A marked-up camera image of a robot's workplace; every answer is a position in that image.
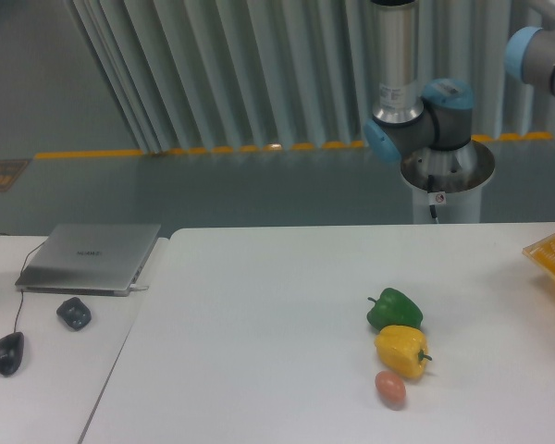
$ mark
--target white curtain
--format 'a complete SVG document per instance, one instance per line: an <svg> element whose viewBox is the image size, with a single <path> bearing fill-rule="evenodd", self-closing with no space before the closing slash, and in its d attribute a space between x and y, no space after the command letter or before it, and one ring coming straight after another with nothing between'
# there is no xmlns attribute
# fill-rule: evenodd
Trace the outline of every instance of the white curtain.
<svg viewBox="0 0 555 444"><path fill-rule="evenodd" d="M73 0L137 143L171 148L363 138L376 99L369 0ZM524 0L421 0L419 82L475 92L474 134L555 132L555 99L507 79Z"/></svg>

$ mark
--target computer mouse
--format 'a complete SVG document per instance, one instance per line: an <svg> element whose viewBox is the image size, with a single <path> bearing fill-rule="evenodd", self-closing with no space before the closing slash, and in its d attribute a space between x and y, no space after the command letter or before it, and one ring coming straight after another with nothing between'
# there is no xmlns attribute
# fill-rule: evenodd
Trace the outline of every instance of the computer mouse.
<svg viewBox="0 0 555 444"><path fill-rule="evenodd" d="M75 331L82 330L91 322L91 310L82 301L73 297L62 303L56 311L57 315Z"/></svg>
<svg viewBox="0 0 555 444"><path fill-rule="evenodd" d="M19 370L25 337L20 331L0 339L0 375L11 376Z"/></svg>

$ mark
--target pepper stem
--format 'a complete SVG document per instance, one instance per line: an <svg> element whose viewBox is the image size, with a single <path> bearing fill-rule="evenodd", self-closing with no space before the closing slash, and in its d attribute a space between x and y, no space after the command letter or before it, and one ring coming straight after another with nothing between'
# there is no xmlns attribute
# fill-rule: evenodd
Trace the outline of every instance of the pepper stem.
<svg viewBox="0 0 555 444"><path fill-rule="evenodd" d="M428 361L432 360L431 356L428 356L427 354L424 353L423 350L420 350L419 353L417 354L417 357L419 358L419 362L421 363L424 359L427 359Z"/></svg>

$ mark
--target egg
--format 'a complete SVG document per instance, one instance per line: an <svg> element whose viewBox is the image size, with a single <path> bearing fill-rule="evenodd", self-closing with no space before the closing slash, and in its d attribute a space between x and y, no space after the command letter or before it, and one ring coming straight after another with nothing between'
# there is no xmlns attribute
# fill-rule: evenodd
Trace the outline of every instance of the egg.
<svg viewBox="0 0 555 444"><path fill-rule="evenodd" d="M401 404L405 401L407 392L405 391L405 383L395 373L385 370L376 375L376 390L386 401L393 404Z"/></svg>

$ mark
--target silver laptop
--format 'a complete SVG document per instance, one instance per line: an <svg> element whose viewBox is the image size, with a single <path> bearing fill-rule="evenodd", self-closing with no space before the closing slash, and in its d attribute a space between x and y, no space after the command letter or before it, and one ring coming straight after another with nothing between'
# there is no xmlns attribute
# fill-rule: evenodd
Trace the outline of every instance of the silver laptop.
<svg viewBox="0 0 555 444"><path fill-rule="evenodd" d="M127 296L160 225L58 225L25 267L17 290Z"/></svg>

